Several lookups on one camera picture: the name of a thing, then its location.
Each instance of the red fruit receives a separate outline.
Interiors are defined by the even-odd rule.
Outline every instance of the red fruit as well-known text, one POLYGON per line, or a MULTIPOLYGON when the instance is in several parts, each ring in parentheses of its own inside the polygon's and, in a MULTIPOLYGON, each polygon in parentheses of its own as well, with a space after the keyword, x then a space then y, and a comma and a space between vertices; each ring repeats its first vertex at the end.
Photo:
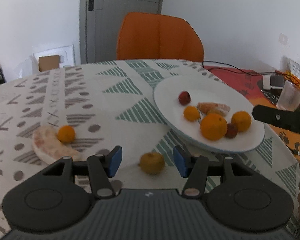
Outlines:
POLYGON ((178 96, 179 103, 182 104, 183 106, 189 104, 191 102, 191 96, 187 91, 183 91, 180 93, 178 96))
POLYGON ((237 134, 238 134, 238 128, 236 127, 236 125, 232 123, 228 123, 227 133, 225 137, 232 139, 236 137, 237 134))

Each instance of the clear plastic container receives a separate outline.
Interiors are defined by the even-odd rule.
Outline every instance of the clear plastic container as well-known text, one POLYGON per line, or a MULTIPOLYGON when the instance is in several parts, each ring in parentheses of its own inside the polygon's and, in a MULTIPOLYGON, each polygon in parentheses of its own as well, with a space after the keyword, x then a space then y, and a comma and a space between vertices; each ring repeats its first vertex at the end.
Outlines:
POLYGON ((292 82, 286 81, 277 102, 277 108, 281 110, 294 111, 300 105, 300 89, 292 82))

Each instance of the ribbed gray surface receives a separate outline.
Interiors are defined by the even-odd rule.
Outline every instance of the ribbed gray surface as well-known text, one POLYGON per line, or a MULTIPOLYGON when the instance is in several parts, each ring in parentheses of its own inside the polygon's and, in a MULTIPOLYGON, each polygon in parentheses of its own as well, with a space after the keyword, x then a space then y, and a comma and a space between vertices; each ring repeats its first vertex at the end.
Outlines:
POLYGON ((11 231, 3 240, 292 240, 285 230, 244 234, 215 222, 199 201, 176 190, 124 189, 96 203, 89 215, 67 230, 46 235, 11 231))

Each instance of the round table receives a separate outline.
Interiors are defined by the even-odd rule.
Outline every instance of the round table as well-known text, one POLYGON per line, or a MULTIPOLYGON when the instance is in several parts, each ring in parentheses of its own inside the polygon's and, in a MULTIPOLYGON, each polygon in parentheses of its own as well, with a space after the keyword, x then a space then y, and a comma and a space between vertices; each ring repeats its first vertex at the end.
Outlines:
MULTIPOLYGON (((73 126, 76 140, 72 147, 84 159, 122 146, 122 163, 111 179, 117 190, 121 186, 182 189, 186 179, 180 177, 173 163, 175 145, 216 160, 213 153, 185 144, 155 108, 154 87, 174 75, 202 75, 222 82, 200 63, 126 60, 55 69, 0 85, 0 237, 9 230, 1 211, 2 198, 47 166, 32 149, 32 132, 41 125, 50 124, 56 129, 73 126), (143 173, 138 166, 140 156, 151 151, 163 154, 166 162, 157 176, 143 173)), ((295 211, 287 228, 293 233, 298 224, 296 196, 300 180, 296 159, 268 125, 262 144, 240 158, 291 195, 295 211)), ((87 177, 76 177, 76 183, 90 190, 87 177)), ((219 178, 209 177, 206 191, 218 184, 219 178)))

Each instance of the cardboard box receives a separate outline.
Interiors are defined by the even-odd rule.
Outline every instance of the cardboard box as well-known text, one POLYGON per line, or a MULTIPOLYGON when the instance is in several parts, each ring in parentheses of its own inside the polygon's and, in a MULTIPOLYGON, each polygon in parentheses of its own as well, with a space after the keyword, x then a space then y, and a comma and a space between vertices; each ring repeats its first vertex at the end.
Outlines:
POLYGON ((50 69, 59 68, 60 56, 46 56, 39 57, 39 71, 46 71, 50 69))

